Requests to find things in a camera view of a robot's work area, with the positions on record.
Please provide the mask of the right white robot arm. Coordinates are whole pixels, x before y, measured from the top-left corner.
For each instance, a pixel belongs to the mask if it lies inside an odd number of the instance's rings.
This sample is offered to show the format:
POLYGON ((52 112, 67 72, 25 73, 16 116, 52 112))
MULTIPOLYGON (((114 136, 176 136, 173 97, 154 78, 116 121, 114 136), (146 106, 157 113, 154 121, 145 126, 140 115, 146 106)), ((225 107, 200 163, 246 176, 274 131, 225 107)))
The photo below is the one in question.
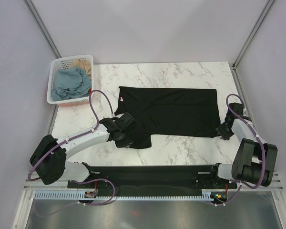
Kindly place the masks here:
POLYGON ((211 167, 209 183, 221 187, 226 180, 237 180, 255 186, 267 187, 271 184, 277 146, 263 140, 253 128, 250 117, 244 116, 244 106, 230 103, 225 121, 217 127, 218 134, 229 140, 236 136, 240 146, 232 164, 216 163, 211 167))

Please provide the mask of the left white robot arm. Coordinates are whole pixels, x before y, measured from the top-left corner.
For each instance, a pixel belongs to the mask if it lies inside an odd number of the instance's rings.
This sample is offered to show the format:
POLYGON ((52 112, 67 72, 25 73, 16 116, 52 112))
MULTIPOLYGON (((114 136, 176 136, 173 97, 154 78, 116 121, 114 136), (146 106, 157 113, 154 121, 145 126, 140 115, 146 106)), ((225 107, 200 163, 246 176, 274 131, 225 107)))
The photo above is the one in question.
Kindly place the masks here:
POLYGON ((32 172, 38 174, 29 181, 41 180, 43 184, 50 185, 59 179, 78 181, 84 187, 94 185, 95 176, 88 165, 76 164, 67 160, 75 154, 92 147, 114 141, 117 148, 130 147, 134 143, 134 132, 137 122, 129 113, 121 117, 104 118, 96 126, 76 134, 55 138, 47 135, 38 144, 30 158, 32 172))

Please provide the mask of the black t shirt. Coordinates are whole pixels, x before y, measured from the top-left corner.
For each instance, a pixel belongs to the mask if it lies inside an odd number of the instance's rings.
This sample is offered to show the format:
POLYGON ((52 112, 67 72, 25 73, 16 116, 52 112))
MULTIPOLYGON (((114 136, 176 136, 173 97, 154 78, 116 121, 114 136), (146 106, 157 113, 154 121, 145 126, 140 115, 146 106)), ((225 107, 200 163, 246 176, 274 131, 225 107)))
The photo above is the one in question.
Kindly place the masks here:
POLYGON ((152 135, 216 137, 220 125, 216 89, 119 87, 115 115, 129 113, 137 123, 130 148, 152 146, 152 135))

